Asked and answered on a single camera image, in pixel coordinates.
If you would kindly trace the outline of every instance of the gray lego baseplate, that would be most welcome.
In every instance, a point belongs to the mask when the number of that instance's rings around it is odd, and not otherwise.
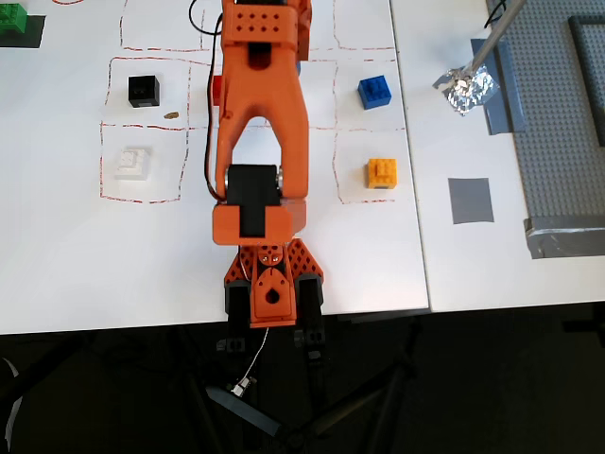
[[[488,0],[489,9],[497,3]],[[603,14],[603,0],[529,0],[505,35],[527,121],[514,134],[527,210],[530,219],[564,218],[569,229],[575,218],[605,216],[605,148],[568,22]],[[582,33],[592,73],[603,82],[605,26]]]

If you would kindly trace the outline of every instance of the orange lego brick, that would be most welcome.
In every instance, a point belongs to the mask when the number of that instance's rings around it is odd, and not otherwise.
[[[368,162],[368,187],[393,189],[397,185],[396,159],[370,159]]]

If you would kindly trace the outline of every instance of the gray tape square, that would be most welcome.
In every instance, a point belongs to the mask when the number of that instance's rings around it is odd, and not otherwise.
[[[450,178],[449,184],[455,224],[493,222],[492,195],[487,178]]]

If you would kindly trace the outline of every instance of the blue lego brick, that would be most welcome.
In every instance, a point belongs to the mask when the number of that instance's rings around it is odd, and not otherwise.
[[[367,111],[375,107],[386,106],[390,103],[390,90],[384,76],[365,79],[359,82],[357,88],[363,102],[363,108]]]

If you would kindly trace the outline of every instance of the metal rod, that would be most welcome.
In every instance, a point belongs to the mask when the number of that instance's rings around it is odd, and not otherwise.
[[[475,73],[481,67],[485,59],[490,55],[490,52],[497,46],[500,38],[506,33],[510,24],[512,24],[512,21],[517,17],[517,14],[519,14],[519,11],[521,11],[521,8],[525,5],[526,1],[527,0],[515,0],[512,5],[507,8],[496,26],[492,28],[492,33],[488,39],[485,40],[485,43],[483,43],[473,58],[473,61],[469,63],[469,66],[467,66],[465,70],[468,69],[471,73]]]

